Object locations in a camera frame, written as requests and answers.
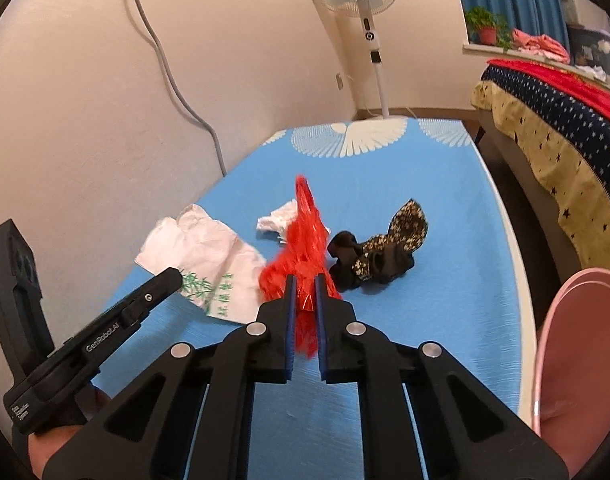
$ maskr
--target bed leg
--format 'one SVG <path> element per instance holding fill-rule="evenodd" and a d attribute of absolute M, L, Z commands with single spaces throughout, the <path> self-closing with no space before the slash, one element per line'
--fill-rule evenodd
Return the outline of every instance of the bed leg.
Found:
<path fill-rule="evenodd" d="M 478 146 L 480 139 L 483 138 L 483 135 L 485 135 L 485 130 L 483 129 L 483 126 L 479 126 L 479 131 L 476 132 L 476 137 L 474 138 L 474 144 Z"/>

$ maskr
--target white wall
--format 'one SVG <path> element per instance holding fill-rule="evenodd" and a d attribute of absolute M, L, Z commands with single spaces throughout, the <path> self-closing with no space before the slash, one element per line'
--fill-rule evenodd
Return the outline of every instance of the white wall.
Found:
<path fill-rule="evenodd" d="M 358 19 L 337 19 L 350 75 L 362 81 L 359 108 L 380 108 L 370 55 Z M 471 108 L 485 57 L 463 54 L 467 31 L 461 0 L 396 0 L 374 17 L 381 40 L 390 107 Z"/>
<path fill-rule="evenodd" d="M 311 0 L 142 2 L 228 168 L 276 130 L 355 113 Z M 143 31 L 131 0 L 13 0 L 0 20 L 0 222 L 34 249 L 56 344 L 101 310 L 156 220 L 220 177 Z"/>

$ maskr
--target bed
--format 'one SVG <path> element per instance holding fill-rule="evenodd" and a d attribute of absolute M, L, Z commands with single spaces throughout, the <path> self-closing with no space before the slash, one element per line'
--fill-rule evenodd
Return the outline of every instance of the bed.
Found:
<path fill-rule="evenodd" d="M 530 424 L 536 349 L 534 319 L 518 245 L 479 152 L 460 122 L 357 121 L 284 130 L 272 136 L 200 201 L 268 260 L 275 237 L 256 219 L 294 195 L 303 174 L 332 234 L 358 239 L 386 232 L 410 197 L 429 222 L 416 266 L 388 286 L 366 285 L 343 298 L 357 318 L 390 339 L 441 342 Z M 134 267 L 110 303 L 150 274 Z M 173 343 L 221 341 L 237 325 L 205 316 L 179 294 L 157 307 L 101 369 L 110 395 Z M 326 386 L 316 358 L 297 356 L 286 386 L 256 388 L 250 479 L 363 477 L 355 386 Z"/>
<path fill-rule="evenodd" d="M 490 63 L 472 104 L 529 199 L 561 282 L 610 269 L 610 93 L 537 63 Z"/>

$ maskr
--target floor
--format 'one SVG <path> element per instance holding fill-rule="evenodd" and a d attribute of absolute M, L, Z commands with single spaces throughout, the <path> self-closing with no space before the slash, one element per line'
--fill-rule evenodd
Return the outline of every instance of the floor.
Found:
<path fill-rule="evenodd" d="M 479 129 L 478 121 L 465 120 L 463 124 L 474 138 Z M 479 143 L 479 150 L 508 210 L 521 249 L 538 328 L 543 324 L 547 310 L 561 286 L 559 275 L 539 221 L 500 152 L 484 136 Z"/>

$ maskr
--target window sill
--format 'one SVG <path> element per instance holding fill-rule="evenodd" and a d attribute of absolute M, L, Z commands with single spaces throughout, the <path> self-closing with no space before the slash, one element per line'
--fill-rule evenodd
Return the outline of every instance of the window sill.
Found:
<path fill-rule="evenodd" d="M 469 56 L 490 56 L 492 54 L 493 56 L 509 57 L 511 59 L 528 59 L 530 61 L 538 61 L 539 63 L 555 66 L 556 68 L 560 68 L 561 70 L 571 72 L 579 76 L 581 79 L 599 85 L 602 89 L 605 89 L 610 92 L 610 85 L 594 78 L 594 76 L 592 76 L 591 74 L 583 72 L 582 70 L 575 68 L 572 65 L 559 63 L 544 56 L 532 56 L 531 54 L 525 54 L 524 52 L 519 52 L 518 50 L 504 51 L 499 46 L 480 45 L 476 43 L 464 43 L 463 54 L 468 54 Z"/>

